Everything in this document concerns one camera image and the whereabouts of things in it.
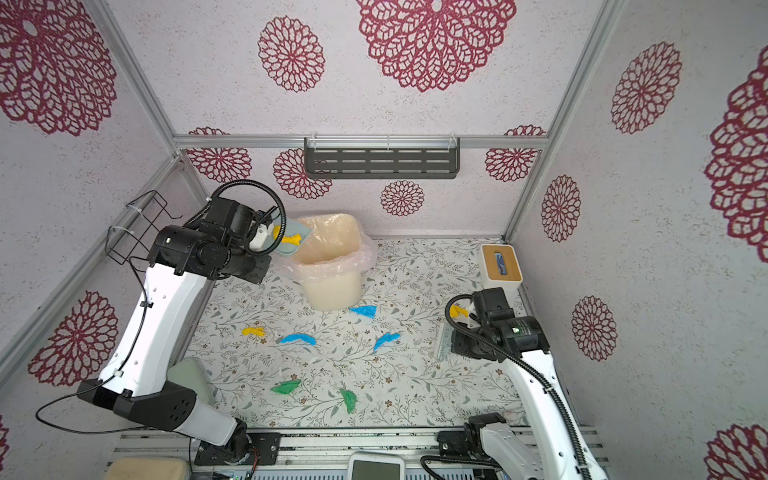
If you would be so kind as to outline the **pale blue plastic dustpan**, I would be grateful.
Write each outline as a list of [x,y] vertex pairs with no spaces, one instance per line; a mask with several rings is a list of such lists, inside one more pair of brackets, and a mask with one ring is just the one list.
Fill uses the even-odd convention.
[[271,224],[273,240],[277,241],[278,238],[281,238],[275,252],[282,256],[292,256],[299,250],[304,241],[309,238],[312,229],[298,221],[287,219],[287,232],[282,233],[281,222],[281,217],[277,216],[273,219]]

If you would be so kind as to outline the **cream trash bin with bag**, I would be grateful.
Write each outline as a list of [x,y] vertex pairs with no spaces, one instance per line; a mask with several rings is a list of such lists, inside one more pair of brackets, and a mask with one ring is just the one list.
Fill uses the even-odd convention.
[[302,217],[287,223],[287,237],[301,243],[282,243],[274,261],[298,282],[311,308],[341,310],[362,297],[362,274],[377,262],[378,247],[349,214]]

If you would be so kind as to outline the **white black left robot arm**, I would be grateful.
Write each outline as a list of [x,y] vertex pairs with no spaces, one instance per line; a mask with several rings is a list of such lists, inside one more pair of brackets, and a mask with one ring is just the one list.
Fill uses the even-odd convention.
[[242,179],[217,187],[182,225],[160,230],[136,278],[141,296],[115,354],[74,397],[131,421],[196,438],[239,458],[249,449],[246,424],[197,399],[167,378],[178,339],[204,288],[236,277],[260,283],[287,232],[278,194]]

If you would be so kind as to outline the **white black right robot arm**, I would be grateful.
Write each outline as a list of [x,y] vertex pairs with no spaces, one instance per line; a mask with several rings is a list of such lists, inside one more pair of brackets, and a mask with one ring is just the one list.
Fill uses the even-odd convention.
[[518,316],[500,287],[450,298],[444,309],[454,353],[496,361],[522,403],[536,440],[529,448],[499,413],[476,415],[461,436],[438,434],[439,452],[419,463],[433,479],[434,464],[478,467],[500,479],[605,479],[563,394],[550,345],[539,322]]

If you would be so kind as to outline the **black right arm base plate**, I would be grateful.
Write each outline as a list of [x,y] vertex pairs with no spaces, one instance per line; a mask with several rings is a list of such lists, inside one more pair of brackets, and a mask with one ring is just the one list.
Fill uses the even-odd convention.
[[440,430],[436,434],[438,452],[441,457],[479,460],[476,441],[466,428],[462,430]]

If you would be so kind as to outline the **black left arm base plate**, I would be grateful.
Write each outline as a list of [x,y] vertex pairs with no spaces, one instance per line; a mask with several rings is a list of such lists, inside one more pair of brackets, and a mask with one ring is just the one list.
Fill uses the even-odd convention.
[[236,436],[226,445],[202,442],[193,459],[195,466],[275,465],[282,435],[250,432]]

